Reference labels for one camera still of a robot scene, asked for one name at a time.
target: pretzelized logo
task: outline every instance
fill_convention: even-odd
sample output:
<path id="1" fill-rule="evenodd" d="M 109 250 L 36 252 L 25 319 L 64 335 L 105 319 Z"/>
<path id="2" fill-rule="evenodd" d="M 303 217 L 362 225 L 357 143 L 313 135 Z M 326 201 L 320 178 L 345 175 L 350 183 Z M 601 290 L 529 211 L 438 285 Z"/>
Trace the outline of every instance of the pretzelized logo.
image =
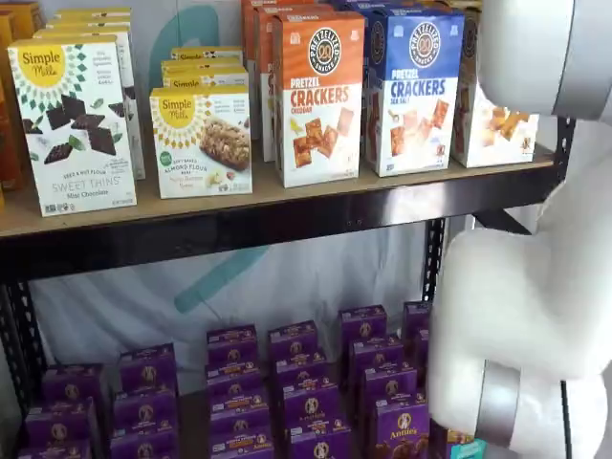
<path id="1" fill-rule="evenodd" d="M 323 27 L 315 32 L 308 46 L 310 66 L 319 75 L 329 75 L 340 62 L 342 46 L 336 31 Z"/>
<path id="2" fill-rule="evenodd" d="M 417 67 L 429 67 L 440 53 L 440 32 L 430 22 L 422 22 L 410 36 L 410 58 Z"/>

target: pretzel crackers box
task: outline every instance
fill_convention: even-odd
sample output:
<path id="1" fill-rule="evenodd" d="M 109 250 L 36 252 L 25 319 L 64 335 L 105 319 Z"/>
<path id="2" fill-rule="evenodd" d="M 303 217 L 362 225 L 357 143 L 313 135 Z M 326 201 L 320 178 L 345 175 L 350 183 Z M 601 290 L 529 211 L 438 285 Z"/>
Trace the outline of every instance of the pretzel crackers box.
<path id="1" fill-rule="evenodd" d="M 365 14 L 366 160 L 381 177 L 446 168 L 463 14 L 440 4 Z"/>
<path id="2" fill-rule="evenodd" d="M 272 26 L 275 14 L 281 12 L 333 11 L 331 5 L 276 5 L 255 9 L 255 91 L 261 107 L 261 142 L 264 161 L 274 161 L 274 85 Z"/>
<path id="3" fill-rule="evenodd" d="M 534 158 L 538 116 L 513 112 L 487 99 L 476 72 L 480 12 L 467 10 L 465 15 L 453 157 L 465 167 L 530 162 Z"/>

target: cracker box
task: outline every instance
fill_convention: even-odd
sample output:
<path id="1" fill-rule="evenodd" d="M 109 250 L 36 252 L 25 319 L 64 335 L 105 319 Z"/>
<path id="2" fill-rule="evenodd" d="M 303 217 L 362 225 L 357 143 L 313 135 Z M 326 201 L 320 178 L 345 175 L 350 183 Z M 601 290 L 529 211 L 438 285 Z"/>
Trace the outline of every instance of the cracker box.
<path id="1" fill-rule="evenodd" d="M 317 348 L 317 326 L 313 320 L 268 332 L 268 351 L 271 361 L 286 359 L 297 354 L 310 354 L 316 352 Z"/>
<path id="2" fill-rule="evenodd" d="M 144 179 L 144 162 L 142 158 L 142 132 L 141 117 L 136 103 L 136 90 L 134 86 L 134 71 L 132 68 L 131 35 L 127 26 L 108 27 L 57 27 L 54 29 L 43 29 L 38 31 L 36 38 L 54 38 L 66 36 L 96 36 L 113 35 L 117 38 L 117 51 L 120 65 L 121 87 L 123 88 L 123 101 L 125 111 L 121 107 L 117 110 L 120 117 L 125 118 L 127 132 L 129 134 L 129 146 L 132 155 L 132 167 L 134 177 L 137 180 Z"/>
<path id="3" fill-rule="evenodd" d="M 116 429 L 111 439 L 111 458 L 162 458 L 178 451 L 178 437 L 178 428 L 172 419 Z"/>
<path id="4" fill-rule="evenodd" d="M 210 363 L 257 358 L 257 332 L 252 324 L 210 330 L 207 345 Z"/>
<path id="5" fill-rule="evenodd" d="M 139 351 L 124 352 L 119 358 L 119 371 L 124 391 L 162 384 L 176 389 L 174 345 L 167 343 Z"/>
<path id="6" fill-rule="evenodd" d="M 254 14 L 255 91 L 261 107 L 261 150 L 266 163 L 274 161 L 274 85 L 272 26 L 275 14 L 299 11 L 332 11 L 326 4 L 257 7 Z"/>
<path id="7" fill-rule="evenodd" d="M 276 167 L 283 185 L 357 177 L 363 16 L 279 14 L 273 57 Z"/>
<path id="8" fill-rule="evenodd" d="M 323 419 L 340 410 L 338 385 L 327 376 L 286 385 L 282 398 L 285 425 Z"/>
<path id="9" fill-rule="evenodd" d="M 239 46 L 187 46 L 172 48 L 170 56 L 177 60 L 237 57 L 242 61 L 242 48 Z"/>
<path id="10" fill-rule="evenodd" d="M 381 177 L 446 168 L 463 15 L 436 4 L 365 14 L 366 160 Z"/>
<path id="11" fill-rule="evenodd" d="M 136 205 L 116 38 L 9 46 L 43 216 Z"/>
<path id="12" fill-rule="evenodd" d="M 206 367 L 210 397 L 235 395 L 263 385 L 261 371 L 255 360 L 212 363 Z"/>
<path id="13" fill-rule="evenodd" d="M 484 459 L 487 444 L 471 435 L 439 426 L 433 419 L 429 424 L 429 458 Z"/>
<path id="14" fill-rule="evenodd" d="M 322 349 L 312 354 L 298 354 L 277 361 L 274 369 L 276 387 L 327 375 L 327 358 Z"/>
<path id="15" fill-rule="evenodd" d="M 252 192 L 246 86 L 154 89 L 150 103 L 162 199 Z"/>
<path id="16" fill-rule="evenodd" d="M 429 413 L 420 393 L 377 400 L 370 423 L 369 457 L 427 459 Z"/>
<path id="17" fill-rule="evenodd" d="M 534 158 L 538 116 L 496 106 L 476 72 L 480 11 L 465 11 L 463 55 L 455 106 L 453 157 L 465 167 L 528 163 Z"/>
<path id="18" fill-rule="evenodd" d="M 115 428 L 128 428 L 137 423 L 178 419 L 176 391 L 170 387 L 142 387 L 115 395 L 113 403 Z"/>
<path id="19" fill-rule="evenodd" d="M 349 459 L 351 427 L 336 413 L 328 418 L 305 421 L 287 426 L 289 457 L 292 459 Z"/>
<path id="20" fill-rule="evenodd" d="M 273 459 L 274 443 L 269 426 L 209 437 L 210 459 Z"/>
<path id="21" fill-rule="evenodd" d="M 164 75 L 163 80 L 164 88 L 199 88 L 200 86 L 217 86 L 219 84 L 247 86 L 249 84 L 249 76 L 242 66 L 208 68 L 179 74 L 167 74 Z"/>
<path id="22" fill-rule="evenodd" d="M 237 432 L 269 424 L 270 408 L 263 387 L 210 398 L 208 429 L 211 434 Z"/>

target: almond flour bar box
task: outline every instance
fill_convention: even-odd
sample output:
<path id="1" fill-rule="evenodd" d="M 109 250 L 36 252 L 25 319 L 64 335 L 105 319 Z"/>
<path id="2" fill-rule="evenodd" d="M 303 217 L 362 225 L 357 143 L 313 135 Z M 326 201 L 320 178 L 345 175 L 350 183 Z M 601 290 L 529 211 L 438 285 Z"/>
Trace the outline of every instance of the almond flour bar box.
<path id="1" fill-rule="evenodd" d="M 116 38 L 9 46 L 43 216 L 136 205 Z"/>
<path id="2" fill-rule="evenodd" d="M 275 160 L 285 187 L 359 174 L 363 24 L 351 11 L 274 19 Z"/>
<path id="3" fill-rule="evenodd" d="M 381 177 L 448 167 L 463 14 L 435 4 L 365 14 L 366 160 Z"/>
<path id="4" fill-rule="evenodd" d="M 252 192 L 246 86 L 154 89 L 150 103 L 163 199 Z"/>

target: orange cracker box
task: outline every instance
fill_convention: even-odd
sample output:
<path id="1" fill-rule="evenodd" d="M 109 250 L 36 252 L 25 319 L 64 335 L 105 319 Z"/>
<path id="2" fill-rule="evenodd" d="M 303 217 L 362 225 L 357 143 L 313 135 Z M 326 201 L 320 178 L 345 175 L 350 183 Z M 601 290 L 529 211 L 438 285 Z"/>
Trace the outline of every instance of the orange cracker box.
<path id="1" fill-rule="evenodd" d="M 275 160 L 285 187 L 359 174 L 363 25 L 352 11 L 274 18 Z"/>
<path id="2" fill-rule="evenodd" d="M 261 143 L 264 161 L 274 161 L 274 86 L 272 56 L 272 24 L 275 14 L 280 12 L 333 11 L 331 5 L 278 5 L 257 7 L 255 10 L 255 91 L 261 107 Z"/>

